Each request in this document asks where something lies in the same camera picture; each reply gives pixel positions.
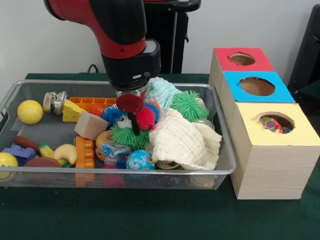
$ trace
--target green spiky ball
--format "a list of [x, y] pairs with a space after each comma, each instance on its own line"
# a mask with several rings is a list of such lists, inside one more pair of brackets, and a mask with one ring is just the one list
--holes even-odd
[[133, 150], [145, 149], [149, 143], [149, 131], [140, 130], [140, 134], [136, 136], [132, 128], [121, 128], [116, 124], [111, 128], [111, 133], [115, 143], [130, 146]]
[[171, 108], [177, 110], [189, 122], [207, 119], [209, 110], [201, 107], [199, 94], [195, 91], [183, 91], [173, 97]]

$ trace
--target yellow tennis ball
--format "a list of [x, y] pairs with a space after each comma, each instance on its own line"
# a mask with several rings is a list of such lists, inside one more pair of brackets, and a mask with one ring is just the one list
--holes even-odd
[[[18, 167], [18, 161], [13, 155], [0, 152], [0, 169], [1, 167]], [[15, 175], [15, 171], [0, 171], [0, 183], [13, 179]]]
[[44, 116], [44, 110], [40, 103], [34, 100], [23, 101], [18, 109], [17, 114], [24, 124], [36, 124]]

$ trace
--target orange lego brick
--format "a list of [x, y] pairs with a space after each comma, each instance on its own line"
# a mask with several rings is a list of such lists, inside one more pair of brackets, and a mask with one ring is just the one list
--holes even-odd
[[93, 183], [95, 181], [94, 173], [76, 173], [75, 174], [75, 186], [77, 188], [84, 188], [86, 183]]
[[[75, 148], [77, 152], [77, 158], [75, 161], [75, 167], [77, 169], [94, 169], [95, 168], [95, 151], [94, 141], [85, 139], [81, 136], [75, 138]], [[76, 173], [75, 185], [76, 187], [85, 187], [87, 182], [93, 182], [95, 180], [94, 173]]]
[[115, 98], [103, 98], [103, 97], [70, 97], [70, 101], [78, 105], [80, 108], [89, 111], [92, 105], [103, 105], [110, 107], [116, 104]]

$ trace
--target blue box lid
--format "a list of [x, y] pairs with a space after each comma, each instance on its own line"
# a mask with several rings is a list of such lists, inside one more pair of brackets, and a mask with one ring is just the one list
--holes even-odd
[[276, 72], [225, 71], [224, 76], [237, 102], [296, 102]]

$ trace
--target light blue towel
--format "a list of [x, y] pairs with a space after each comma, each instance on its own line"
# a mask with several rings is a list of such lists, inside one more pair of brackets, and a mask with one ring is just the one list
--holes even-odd
[[160, 107], [161, 111], [170, 108], [173, 98], [176, 94], [181, 93], [180, 90], [167, 80], [161, 77], [151, 78], [146, 92], [147, 101], [155, 101]]

